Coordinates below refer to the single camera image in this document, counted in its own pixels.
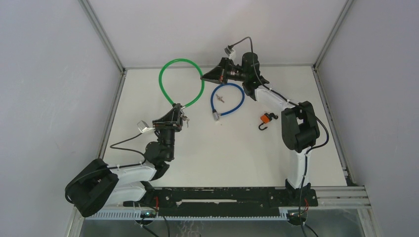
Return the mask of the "blue cable lock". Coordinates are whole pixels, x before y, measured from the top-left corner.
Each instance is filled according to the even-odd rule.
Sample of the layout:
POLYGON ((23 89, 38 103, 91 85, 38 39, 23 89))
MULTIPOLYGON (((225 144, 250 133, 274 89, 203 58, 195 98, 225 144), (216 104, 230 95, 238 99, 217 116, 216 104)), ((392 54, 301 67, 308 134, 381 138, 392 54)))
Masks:
POLYGON ((211 93, 209 102, 214 121, 237 112, 245 101, 244 90, 234 83, 220 84, 211 93), (223 97, 225 103, 217 100, 216 94, 223 97))

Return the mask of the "green cable lock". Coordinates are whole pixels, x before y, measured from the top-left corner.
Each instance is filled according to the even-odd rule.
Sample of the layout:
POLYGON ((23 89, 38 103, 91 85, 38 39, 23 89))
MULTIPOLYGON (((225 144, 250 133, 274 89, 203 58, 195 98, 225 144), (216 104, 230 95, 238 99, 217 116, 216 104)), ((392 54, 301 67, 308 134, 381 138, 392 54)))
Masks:
MULTIPOLYGON (((166 91, 166 89, 165 89, 165 87, 164 87, 164 83, 163 83, 163 76, 164 76, 164 73, 165 73, 165 71, 169 68, 169 66, 171 66, 171 65, 173 65, 173 64, 175 64, 175 63, 187 63, 187 64, 189 64, 189 65, 191 65, 191 66, 193 66, 193 68, 195 68, 197 71, 198 71, 198 73, 199 73, 199 75, 200 75, 200 77, 202 77, 204 74, 203 74, 203 72, 202 72, 202 69, 200 68, 200 66, 198 66, 198 64, 196 64, 195 62, 193 62, 192 60, 190 60, 190 59, 186 59, 186 58, 176 58, 176 59, 172 59, 172 60, 170 60, 169 62, 167 62, 167 63, 165 63, 163 66, 162 66, 162 68, 160 69, 160 72, 159 72, 159 77, 158 77, 158 83, 159 83, 159 88, 160 88, 160 90, 161 90, 161 92, 162 92, 162 94, 163 94, 163 96, 165 97, 165 99, 171 104, 171 105, 173 105, 174 104, 174 101, 172 100, 172 98, 169 96, 169 94, 167 93, 167 91, 166 91)), ((188 108, 188 107, 190 107, 190 106, 192 106, 192 105, 194 105, 201 97, 202 97, 202 95, 203 95, 203 93, 204 93, 204 90, 205 90, 205 82, 201 79, 200 80, 200 82, 201 82, 201 87, 200 87, 200 91, 199 91, 199 93, 197 94, 197 96, 194 98, 194 99, 192 99, 190 102, 188 102, 188 103, 186 103, 185 105, 183 105, 181 108, 182 109, 185 109, 185 108, 188 108)))

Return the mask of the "silver green-lock keys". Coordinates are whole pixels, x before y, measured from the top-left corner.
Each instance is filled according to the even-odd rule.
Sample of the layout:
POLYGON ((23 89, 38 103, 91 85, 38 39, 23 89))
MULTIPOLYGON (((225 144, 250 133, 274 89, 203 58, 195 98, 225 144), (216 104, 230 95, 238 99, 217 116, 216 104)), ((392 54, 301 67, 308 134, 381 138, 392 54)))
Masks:
POLYGON ((186 123, 186 127, 188 128, 190 119, 185 114, 182 114, 181 118, 186 123))

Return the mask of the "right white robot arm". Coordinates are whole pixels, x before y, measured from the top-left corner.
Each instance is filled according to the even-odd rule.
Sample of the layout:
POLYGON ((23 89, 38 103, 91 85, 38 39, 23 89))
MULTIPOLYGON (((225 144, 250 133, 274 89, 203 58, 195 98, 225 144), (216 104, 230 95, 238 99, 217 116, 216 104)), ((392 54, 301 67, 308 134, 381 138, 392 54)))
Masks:
POLYGON ((286 201, 299 205, 305 199, 304 188, 309 186, 307 178, 311 151, 320 137, 318 120, 310 102, 293 102, 268 87, 269 81, 260 74, 258 55, 247 52, 239 65, 228 57, 201 76, 201 80, 225 85, 230 80, 242 82, 244 94, 251 99, 280 112, 281 133, 285 146, 291 152, 290 173, 286 178, 286 201))

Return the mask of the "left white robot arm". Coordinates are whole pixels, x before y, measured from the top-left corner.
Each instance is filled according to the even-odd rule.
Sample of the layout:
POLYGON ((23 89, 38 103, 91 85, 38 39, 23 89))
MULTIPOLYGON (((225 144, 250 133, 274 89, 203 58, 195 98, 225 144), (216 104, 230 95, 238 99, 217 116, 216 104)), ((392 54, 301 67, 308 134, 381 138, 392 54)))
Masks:
POLYGON ((83 217, 96 214, 105 206, 126 201, 137 201, 148 206, 154 201, 150 181, 161 178, 174 160, 175 134, 184 122, 183 106, 173 104, 161 118, 151 125, 137 124, 139 134, 154 132, 156 141, 149 142, 142 160, 134 164, 110 166, 97 158, 89 163, 64 190, 65 199, 73 204, 83 217))

